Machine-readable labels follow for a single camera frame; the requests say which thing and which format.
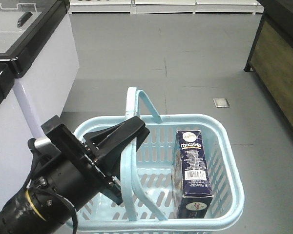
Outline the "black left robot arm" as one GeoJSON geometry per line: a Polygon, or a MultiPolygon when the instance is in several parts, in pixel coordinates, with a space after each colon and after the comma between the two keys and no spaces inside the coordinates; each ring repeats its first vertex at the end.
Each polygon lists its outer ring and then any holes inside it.
{"type": "Polygon", "coordinates": [[[101,193],[123,202],[121,153],[131,141],[141,146],[149,129],[139,117],[84,135],[78,140],[59,116],[42,125],[52,151],[28,141],[33,155],[22,187],[0,211],[0,234],[52,234],[67,220],[77,230],[77,211],[101,193]]]}

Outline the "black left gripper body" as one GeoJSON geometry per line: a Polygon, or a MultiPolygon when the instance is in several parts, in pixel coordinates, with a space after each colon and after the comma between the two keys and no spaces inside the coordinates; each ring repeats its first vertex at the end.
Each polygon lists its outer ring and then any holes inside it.
{"type": "Polygon", "coordinates": [[[90,158],[91,152],[65,126],[59,116],[53,116],[41,125],[44,134],[96,189],[115,190],[115,182],[104,174],[90,158]]]}

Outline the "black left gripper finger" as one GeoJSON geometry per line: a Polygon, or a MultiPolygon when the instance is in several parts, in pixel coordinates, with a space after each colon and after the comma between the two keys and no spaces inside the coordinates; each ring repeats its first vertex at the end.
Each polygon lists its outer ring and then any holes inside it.
{"type": "Polygon", "coordinates": [[[117,205],[121,205],[123,203],[120,181],[116,176],[108,178],[104,184],[104,187],[101,189],[101,193],[117,205]]]}
{"type": "Polygon", "coordinates": [[[84,135],[100,169],[116,171],[120,167],[120,156],[124,148],[137,139],[136,149],[142,145],[150,130],[139,117],[134,116],[115,126],[84,135]]]}

